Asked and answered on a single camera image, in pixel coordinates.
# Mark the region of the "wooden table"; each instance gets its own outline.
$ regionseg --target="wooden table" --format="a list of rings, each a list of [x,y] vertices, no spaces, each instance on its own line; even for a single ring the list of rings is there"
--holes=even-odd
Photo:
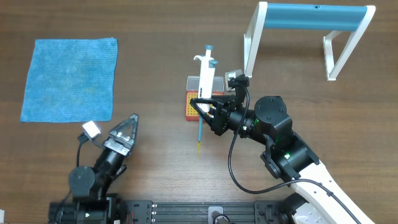
[[[251,107],[262,96],[282,96],[294,130],[340,187],[374,222],[397,223],[398,1],[303,3],[375,3],[377,10],[335,82],[325,76],[322,37],[327,31],[266,30],[249,87]],[[112,192],[161,202],[251,202],[290,195],[287,187],[263,195],[240,191],[227,168],[232,132],[218,137],[205,127],[197,158],[197,123],[184,118],[187,76],[200,69],[193,56],[212,44],[220,62],[217,76],[242,68],[243,34],[256,4],[1,1],[0,208],[6,222],[47,221],[49,202],[68,192],[82,131],[81,123],[19,122],[35,39],[118,39],[113,117],[99,125],[106,137],[132,113],[140,115],[140,124],[128,170]],[[347,37],[335,40],[336,54]],[[233,168],[245,187],[258,190],[281,182],[266,171],[261,145],[238,139],[235,146]],[[99,153],[85,144],[81,164],[92,166]]]

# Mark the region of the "white bracket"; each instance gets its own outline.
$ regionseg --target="white bracket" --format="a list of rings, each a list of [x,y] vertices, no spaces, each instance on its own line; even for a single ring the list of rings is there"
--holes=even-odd
[[[328,81],[335,81],[337,75],[340,73],[343,65],[346,63],[348,57],[353,52],[356,44],[362,37],[366,28],[368,27],[370,21],[373,18],[374,12],[376,11],[375,6],[366,6],[367,11],[362,21],[359,23],[359,26],[356,31],[351,32],[351,35],[348,38],[347,44],[344,47],[343,52],[340,55],[340,58],[337,60],[335,65],[335,61],[333,59],[333,50],[331,47],[331,40],[335,38],[337,35],[341,33],[341,31],[334,30],[331,31],[326,37],[323,37],[323,49],[325,51],[325,65],[326,65],[326,77]]]
[[[367,11],[363,20],[359,23],[356,31],[351,32],[347,44],[341,53],[336,65],[333,60],[333,50],[331,47],[331,40],[335,38],[341,31],[334,30],[323,38],[323,48],[325,51],[325,65],[326,76],[328,81],[335,81],[337,75],[340,73],[343,65],[346,63],[348,57],[351,55],[356,44],[362,37],[370,21],[373,18],[376,10],[375,6],[366,6]],[[244,73],[245,76],[251,78],[256,61],[257,50],[259,48],[262,30],[266,21],[268,3],[259,2],[250,20],[249,27],[244,35]]]
[[[343,190],[336,184],[335,180],[327,171],[325,165],[321,162],[319,165],[314,163],[300,171],[301,179],[310,179],[318,183],[322,183],[327,189],[332,191],[347,208],[354,214],[354,216],[362,224],[374,224],[365,213],[343,192]],[[306,201],[313,205],[317,212],[319,212],[327,223],[356,223],[350,215],[340,206],[335,199],[327,196],[326,192],[318,186],[308,182],[297,182],[292,184],[292,188],[300,194]]]

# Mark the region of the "blue cloth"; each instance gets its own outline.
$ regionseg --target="blue cloth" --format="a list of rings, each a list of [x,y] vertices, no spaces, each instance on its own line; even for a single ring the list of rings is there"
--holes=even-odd
[[[118,40],[36,40],[22,122],[109,121]]]

